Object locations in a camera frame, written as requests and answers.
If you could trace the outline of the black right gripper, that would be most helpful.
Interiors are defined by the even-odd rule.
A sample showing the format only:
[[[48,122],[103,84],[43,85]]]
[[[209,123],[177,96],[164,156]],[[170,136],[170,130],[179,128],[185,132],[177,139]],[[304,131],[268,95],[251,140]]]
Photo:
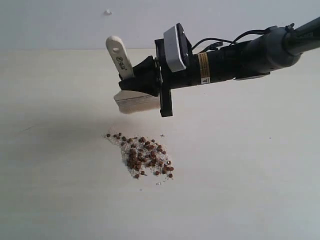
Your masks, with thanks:
[[[133,77],[118,83],[123,91],[133,91],[160,97],[160,114],[164,117],[173,116],[171,90],[197,86],[200,84],[200,65],[197,55],[192,53],[192,45],[186,40],[189,66],[185,70],[171,72],[169,69],[163,39],[155,40],[158,68],[153,56],[148,56],[133,67]]]

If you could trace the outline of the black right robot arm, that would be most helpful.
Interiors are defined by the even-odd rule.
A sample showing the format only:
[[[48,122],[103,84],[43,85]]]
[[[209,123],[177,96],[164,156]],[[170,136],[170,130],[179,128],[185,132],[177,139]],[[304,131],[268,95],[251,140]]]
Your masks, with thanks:
[[[298,28],[289,24],[253,33],[253,40],[216,39],[193,53],[182,25],[176,24],[155,41],[155,56],[133,66],[132,76],[120,77],[114,100],[124,113],[159,108],[162,117],[171,117],[173,89],[261,78],[295,65],[303,53],[320,46],[318,18]]]

